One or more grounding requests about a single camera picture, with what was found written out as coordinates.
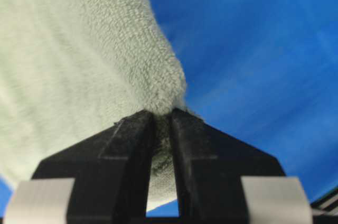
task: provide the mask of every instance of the white pad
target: white pad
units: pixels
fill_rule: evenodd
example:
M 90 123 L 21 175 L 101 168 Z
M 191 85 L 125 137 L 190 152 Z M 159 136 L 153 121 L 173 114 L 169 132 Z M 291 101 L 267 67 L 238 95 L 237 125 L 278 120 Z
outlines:
M 250 224 L 310 224 L 312 212 L 298 178 L 242 176 Z
M 4 224 L 66 224 L 75 179 L 22 181 L 5 211 Z

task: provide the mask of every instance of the blue backdrop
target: blue backdrop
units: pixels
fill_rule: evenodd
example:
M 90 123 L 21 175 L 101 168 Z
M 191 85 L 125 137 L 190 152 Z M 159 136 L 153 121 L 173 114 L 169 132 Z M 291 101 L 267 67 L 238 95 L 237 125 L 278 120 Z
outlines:
M 191 109 L 277 157 L 311 202 L 338 185 L 338 0 L 151 4 Z M 177 215 L 177 201 L 148 215 Z

